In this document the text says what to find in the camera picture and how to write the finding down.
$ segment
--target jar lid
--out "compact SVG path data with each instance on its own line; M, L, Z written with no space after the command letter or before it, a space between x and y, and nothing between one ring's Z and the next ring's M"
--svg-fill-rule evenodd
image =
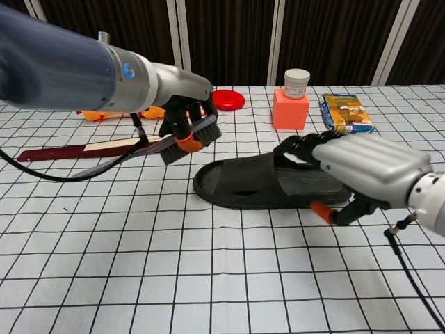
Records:
M290 82L308 82L311 74L301 68L291 68L284 73L284 78Z

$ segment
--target black cable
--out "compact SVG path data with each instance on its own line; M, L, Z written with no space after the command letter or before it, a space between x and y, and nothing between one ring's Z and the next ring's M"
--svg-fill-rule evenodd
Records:
M120 164L128 156L132 155L135 151L139 150L140 148L143 148L148 143L147 135L145 134L145 131L142 128L142 122L140 121L139 117L135 113L132 113L130 115L131 115L131 118L133 119L134 126L138 130L139 141L136 142L133 146L131 146L131 148L128 150L128 152L126 152L123 155L121 155L110 166L107 166L103 170L98 170L94 174L89 174L89 175L84 175L84 176L79 176L79 177L58 177L58 176L52 176L52 175L47 175L47 174L36 172L35 170L32 170L32 169L30 169L28 167L23 166L22 164L18 163L13 158L8 156L2 149L0 149L0 157L5 159L6 162L8 162L9 164L13 165L17 169L20 169L21 171L23 171L23 172L25 172L25 173L27 173L29 175L32 175L32 176L35 176L35 177L39 177L39 178L44 179L44 180L53 181L53 182L81 182L81 181L90 180L90 179L92 179L92 178L94 178L96 176L99 176L99 175L109 171L110 169L112 169L116 165Z
M417 295L419 296L422 303L425 305L426 310L428 313L430 313L431 317L434 319L435 323L439 326L440 330L445 333L445 326L441 323L439 317L436 315L434 310L431 308L430 304L426 300L425 296L422 294L422 291L420 291L419 286L414 281L414 278L412 277L410 270L407 268L405 260L403 259L402 255L397 255L398 260L400 261L400 264L402 264L403 271L405 272L406 276L408 277L408 280L410 280L410 283L414 290L416 290Z
M392 250L394 251L394 254L396 254L398 260L400 261L400 264L402 265L403 271L405 272L405 275L408 277L408 280L410 281L412 287L416 291L417 296L419 296L420 300L425 305L426 310L428 311L428 313L430 313L432 319L439 326L440 330L443 333L445 333L445 326L440 321L440 319L436 315L435 311L431 308L431 306L428 303L428 301L426 300L425 296L422 294L422 291L420 291L419 286L417 285L417 283L414 281L414 278L412 277L412 275L410 273L410 270L408 269L408 267L407 267L407 265L405 263L405 260L402 257L402 252L401 252L400 248L398 247L398 244L396 242L396 238L395 238L394 234L391 233L391 229L392 228L389 228L389 229L385 230L385 233L384 233L385 237L388 239L389 244L391 245Z

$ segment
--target robot finger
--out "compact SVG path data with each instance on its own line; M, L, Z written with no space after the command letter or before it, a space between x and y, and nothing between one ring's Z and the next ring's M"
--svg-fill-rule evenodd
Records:
M198 102L190 105L188 110L189 110L188 113L190 115L190 120L192 123L197 122L198 120L201 119L201 106Z
M212 94L210 94L207 101L202 101L201 105L206 115L215 115L218 117L218 111L216 110L215 103L213 102Z
M187 110L180 108L176 110L167 109L165 117L170 123L178 146L186 152L192 153L201 150L203 144L195 139L187 119Z
M170 122L168 122L167 118L163 119L161 128L159 129L159 136L161 138L167 136L168 134L172 134L173 133L173 129L172 126L170 125Z

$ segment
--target small container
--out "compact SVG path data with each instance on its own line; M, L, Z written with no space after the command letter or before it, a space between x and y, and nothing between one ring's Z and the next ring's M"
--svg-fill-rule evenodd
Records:
M284 95L289 99L302 99L306 94L311 74L300 68L291 68L284 73Z

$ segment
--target orange fingertip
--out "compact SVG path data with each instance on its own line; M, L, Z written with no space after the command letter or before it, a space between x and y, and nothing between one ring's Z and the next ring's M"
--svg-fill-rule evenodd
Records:
M176 142L182 150L189 153L200 151L204 147L200 141L196 141L193 138L193 132L187 138L176 139Z
M330 207L326 204L318 201L314 201L311 203L311 209L314 211L320 218L322 218L326 223L331 225L331 214L334 212Z

